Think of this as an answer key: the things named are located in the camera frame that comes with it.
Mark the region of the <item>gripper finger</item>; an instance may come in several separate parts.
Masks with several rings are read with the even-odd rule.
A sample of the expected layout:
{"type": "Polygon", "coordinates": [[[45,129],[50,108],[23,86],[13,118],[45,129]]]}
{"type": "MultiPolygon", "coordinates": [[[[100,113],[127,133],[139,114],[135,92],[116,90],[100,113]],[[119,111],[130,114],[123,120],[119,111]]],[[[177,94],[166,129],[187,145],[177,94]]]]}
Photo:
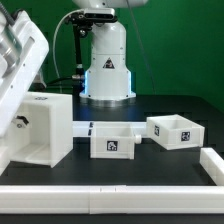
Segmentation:
{"type": "Polygon", "coordinates": [[[16,125],[17,128],[26,128],[29,124],[29,121],[25,116],[16,116],[13,119],[13,123],[16,125]]]}

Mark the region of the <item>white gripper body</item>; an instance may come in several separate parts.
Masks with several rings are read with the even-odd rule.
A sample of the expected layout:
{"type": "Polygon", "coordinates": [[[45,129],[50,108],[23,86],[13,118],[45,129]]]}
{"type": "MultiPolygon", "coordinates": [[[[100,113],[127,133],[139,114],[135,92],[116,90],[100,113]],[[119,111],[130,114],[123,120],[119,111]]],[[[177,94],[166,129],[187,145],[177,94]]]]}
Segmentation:
{"type": "Polygon", "coordinates": [[[0,12],[0,135],[4,135],[49,51],[48,41],[21,11],[13,26],[0,12]]]}

